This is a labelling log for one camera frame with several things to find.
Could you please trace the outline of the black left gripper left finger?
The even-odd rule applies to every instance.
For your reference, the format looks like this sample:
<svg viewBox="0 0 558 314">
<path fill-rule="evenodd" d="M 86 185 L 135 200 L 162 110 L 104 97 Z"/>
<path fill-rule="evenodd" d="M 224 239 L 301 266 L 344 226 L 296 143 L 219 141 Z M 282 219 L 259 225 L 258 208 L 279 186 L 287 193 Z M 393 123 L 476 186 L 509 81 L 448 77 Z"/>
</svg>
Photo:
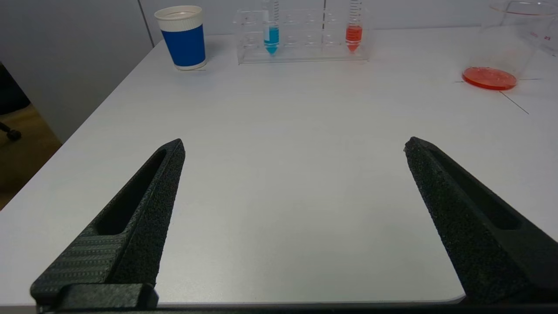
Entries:
<svg viewBox="0 0 558 314">
<path fill-rule="evenodd" d="M 30 287 L 38 311 L 149 311 L 180 176 L 182 140 L 159 147 Z"/>
</svg>

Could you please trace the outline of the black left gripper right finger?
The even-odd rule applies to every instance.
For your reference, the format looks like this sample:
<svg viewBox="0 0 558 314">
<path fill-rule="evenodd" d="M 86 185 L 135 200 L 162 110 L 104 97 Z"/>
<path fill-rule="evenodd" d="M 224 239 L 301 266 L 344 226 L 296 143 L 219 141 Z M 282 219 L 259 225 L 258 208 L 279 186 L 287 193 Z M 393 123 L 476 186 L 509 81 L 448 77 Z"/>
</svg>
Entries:
<svg viewBox="0 0 558 314">
<path fill-rule="evenodd" d="M 556 304 L 558 245 L 434 144 L 404 152 L 417 189 L 474 304 Z"/>
</svg>

